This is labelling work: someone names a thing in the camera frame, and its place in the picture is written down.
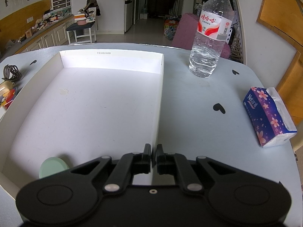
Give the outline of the beige earbuds case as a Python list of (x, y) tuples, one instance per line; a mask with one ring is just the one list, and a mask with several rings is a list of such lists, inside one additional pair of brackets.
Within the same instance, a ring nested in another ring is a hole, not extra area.
[(9, 81), (5, 80), (0, 84), (0, 95), (5, 94), (6, 92), (10, 91), (11, 89), (14, 88), (14, 84)]

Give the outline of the dark stool with white legs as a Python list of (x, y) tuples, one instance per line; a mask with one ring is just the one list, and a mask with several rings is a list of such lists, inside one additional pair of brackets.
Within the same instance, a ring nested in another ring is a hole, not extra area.
[[(79, 31), (79, 30), (84, 31), (85, 29), (88, 29), (88, 34), (77, 35), (77, 31)], [(70, 40), (70, 35), (69, 35), (70, 32), (74, 33), (74, 39), (75, 39), (74, 44), (78, 43), (78, 41), (77, 41), (78, 38), (83, 38), (83, 37), (89, 37), (89, 40), (81, 41), (81, 43), (95, 43), (97, 41), (95, 21), (88, 22), (85, 25), (78, 25), (77, 23), (73, 23), (69, 27), (66, 28), (68, 43), (70, 45), (72, 45), (72, 42)]]

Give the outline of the white cabinet counter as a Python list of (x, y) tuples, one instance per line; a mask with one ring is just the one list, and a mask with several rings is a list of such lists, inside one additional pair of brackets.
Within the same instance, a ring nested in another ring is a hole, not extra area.
[(60, 46), (68, 41), (66, 28), (74, 22), (73, 15), (69, 15), (44, 29), (36, 32), (22, 43), (16, 42), (1, 56), (1, 61), (14, 54), (34, 51), (42, 48)]

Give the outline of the dark grey hair claw clip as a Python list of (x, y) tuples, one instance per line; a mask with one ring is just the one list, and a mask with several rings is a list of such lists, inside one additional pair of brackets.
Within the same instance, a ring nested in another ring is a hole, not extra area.
[(22, 74), (16, 65), (6, 65), (3, 68), (4, 81), (18, 82), (22, 78)]

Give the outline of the red blue yellow card box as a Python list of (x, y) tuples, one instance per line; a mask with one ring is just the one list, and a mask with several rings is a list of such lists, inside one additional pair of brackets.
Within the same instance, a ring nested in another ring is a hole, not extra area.
[(1, 95), (1, 107), (8, 109), (16, 97), (16, 88), (13, 88)]

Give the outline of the pink pot on stool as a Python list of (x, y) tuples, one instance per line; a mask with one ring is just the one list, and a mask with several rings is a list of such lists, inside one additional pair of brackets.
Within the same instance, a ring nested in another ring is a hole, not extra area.
[(77, 25), (82, 26), (87, 24), (87, 17), (85, 13), (78, 13), (74, 15), (74, 21)]

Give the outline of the purple floral tissue pack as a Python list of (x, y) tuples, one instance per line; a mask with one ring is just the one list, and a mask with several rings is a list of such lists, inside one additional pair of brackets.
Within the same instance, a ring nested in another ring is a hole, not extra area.
[(261, 147), (283, 145), (296, 135), (297, 128), (274, 87), (251, 87), (243, 105)]

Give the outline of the clear water bottle red label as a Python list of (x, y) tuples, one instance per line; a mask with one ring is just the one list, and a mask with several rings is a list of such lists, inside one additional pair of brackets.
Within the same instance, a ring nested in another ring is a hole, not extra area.
[(233, 19), (230, 0), (208, 0), (203, 4), (189, 57), (190, 72), (202, 78), (212, 75)]

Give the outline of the white refrigerator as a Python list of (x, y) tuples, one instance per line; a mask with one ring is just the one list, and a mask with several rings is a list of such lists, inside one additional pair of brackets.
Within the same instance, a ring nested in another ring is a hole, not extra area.
[(133, 1), (125, 0), (124, 2), (124, 32), (127, 32), (133, 24)]

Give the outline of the white shallow tray box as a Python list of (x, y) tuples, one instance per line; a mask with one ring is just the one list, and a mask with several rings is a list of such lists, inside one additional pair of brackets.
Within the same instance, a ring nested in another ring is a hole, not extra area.
[(19, 91), (1, 119), (1, 187), (15, 198), (42, 163), (73, 166), (155, 146), (164, 73), (161, 53), (60, 51)]

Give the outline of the mint green round disc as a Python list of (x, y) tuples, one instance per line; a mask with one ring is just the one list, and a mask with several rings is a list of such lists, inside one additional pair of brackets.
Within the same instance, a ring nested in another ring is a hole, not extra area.
[(69, 166), (59, 157), (47, 158), (40, 166), (39, 179), (68, 170)]

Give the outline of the purple sofa chair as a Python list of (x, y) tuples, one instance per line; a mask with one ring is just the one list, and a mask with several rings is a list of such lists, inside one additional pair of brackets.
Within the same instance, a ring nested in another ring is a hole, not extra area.
[(172, 40), (172, 47), (191, 50), (198, 27), (199, 17), (192, 13), (185, 13), (179, 21)]

